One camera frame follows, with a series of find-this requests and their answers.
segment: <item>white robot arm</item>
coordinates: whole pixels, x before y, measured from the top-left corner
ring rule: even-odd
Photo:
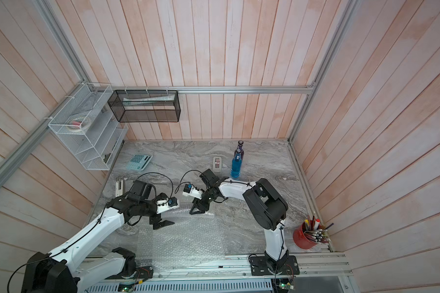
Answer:
[[[153,229],[174,224],[161,221],[161,213],[179,207],[175,197],[161,193],[153,200],[148,196],[153,185],[136,180],[129,192],[108,202],[103,211],[81,231],[48,254],[33,255],[26,266],[22,293],[82,293],[88,287],[113,275],[135,274],[135,254],[116,248],[98,261],[82,265],[83,260],[109,234],[133,216],[150,217]]]
[[[224,200],[229,197],[246,201],[254,219],[264,228],[265,255],[271,272],[278,272],[288,258],[284,241],[285,218],[288,205],[268,180],[242,182],[231,178],[219,178],[210,169],[200,175],[207,190],[195,188],[191,184],[184,186],[183,195],[193,196],[190,214],[205,213],[210,203],[217,197]]]

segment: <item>gray marble surface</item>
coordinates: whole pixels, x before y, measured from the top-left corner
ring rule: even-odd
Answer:
[[[101,212],[106,202],[115,197],[114,190],[117,179],[126,179],[126,190],[129,190],[133,180],[139,175],[147,172],[159,172],[171,178],[176,188],[186,171],[191,169],[204,171],[211,168],[214,156],[222,157],[222,175],[229,176],[231,159],[236,146],[236,141],[126,142],[115,162],[103,194],[97,202],[92,219]],[[318,247],[303,250],[293,243],[292,233],[303,222],[308,212],[304,191],[293,170],[287,146],[287,141],[245,142],[243,147],[245,155],[238,180],[268,179],[288,203],[285,242],[289,251],[318,252],[320,251]],[[126,169],[129,160],[137,153],[153,155],[152,161],[142,172]],[[164,192],[168,196],[170,195],[171,184],[168,179],[156,174],[144,175],[141,179],[154,184],[158,193]],[[183,181],[191,181],[194,185],[205,188],[197,172],[189,172]],[[191,197],[182,195],[182,188],[173,196],[178,198],[182,206],[190,206],[188,202],[192,202]],[[245,201],[230,198],[222,204],[212,203],[210,212],[223,222],[225,253],[249,254],[264,252],[264,231],[252,217]],[[147,242],[146,237],[141,232],[147,231],[147,225],[148,218],[142,218],[141,222],[133,227],[124,225],[106,238],[91,255],[106,255],[118,246],[131,249],[134,252],[137,249],[140,250],[140,243]],[[156,232],[163,233],[163,228]]]

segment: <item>white wire mesh organizer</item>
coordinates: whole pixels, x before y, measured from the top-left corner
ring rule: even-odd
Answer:
[[[102,109],[112,94],[110,85],[91,91],[84,84],[53,117],[49,128],[87,170],[109,170],[127,124],[120,128],[112,111]]]

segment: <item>dark blue bottle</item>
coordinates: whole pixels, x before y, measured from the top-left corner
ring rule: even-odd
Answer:
[[[241,149],[237,148],[235,150],[235,156],[233,157],[233,160],[231,161],[231,177],[232,178],[238,178],[240,176],[240,169],[241,169],[241,163],[243,160],[241,159]]]

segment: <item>black wire mesh basket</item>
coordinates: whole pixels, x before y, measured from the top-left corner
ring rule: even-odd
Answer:
[[[117,90],[108,100],[119,122],[179,122],[177,91]]]

